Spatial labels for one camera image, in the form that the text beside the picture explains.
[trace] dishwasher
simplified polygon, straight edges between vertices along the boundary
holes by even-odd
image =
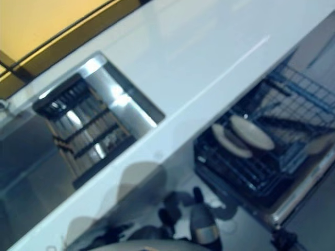
[[[292,63],[299,50],[194,142],[197,175],[271,232],[285,229],[334,169],[335,31],[304,69]]]

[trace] dishwasher rack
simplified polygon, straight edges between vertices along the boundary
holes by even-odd
[[[136,139],[79,76],[33,105],[46,118],[59,153],[80,187]]]
[[[220,146],[209,128],[195,141],[196,160],[270,206],[297,178],[308,158],[306,146],[335,132],[334,109],[334,93],[284,61],[216,121],[233,131],[229,118],[244,117],[271,137],[275,149],[253,149],[252,158],[239,158]]]

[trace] stainless steel panel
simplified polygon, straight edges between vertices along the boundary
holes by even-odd
[[[296,206],[304,199],[311,188],[323,177],[325,172],[335,161],[335,146],[329,150],[321,162],[317,163],[309,175],[299,184],[292,194],[281,204],[281,206],[268,217],[271,225],[282,224],[293,212]]]

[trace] wire rack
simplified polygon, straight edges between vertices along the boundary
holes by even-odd
[[[216,121],[233,131],[229,118],[244,117],[271,137],[275,149],[253,149],[252,158],[239,158],[209,128],[195,142],[197,160],[250,195],[274,198],[295,180],[308,158],[306,145],[335,131],[334,110],[334,93],[284,61]]]
[[[75,179],[101,169],[135,141],[80,76],[74,75],[33,107],[47,119]]]

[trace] kitchen counter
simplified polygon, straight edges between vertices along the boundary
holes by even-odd
[[[335,9],[334,0],[153,0],[37,77],[9,101],[31,105],[65,73],[100,51],[166,115],[157,128],[107,165],[11,250],[60,249],[246,93]],[[9,118],[2,117],[5,124]],[[136,169],[124,179],[129,167]],[[71,222],[81,225],[64,240]]]

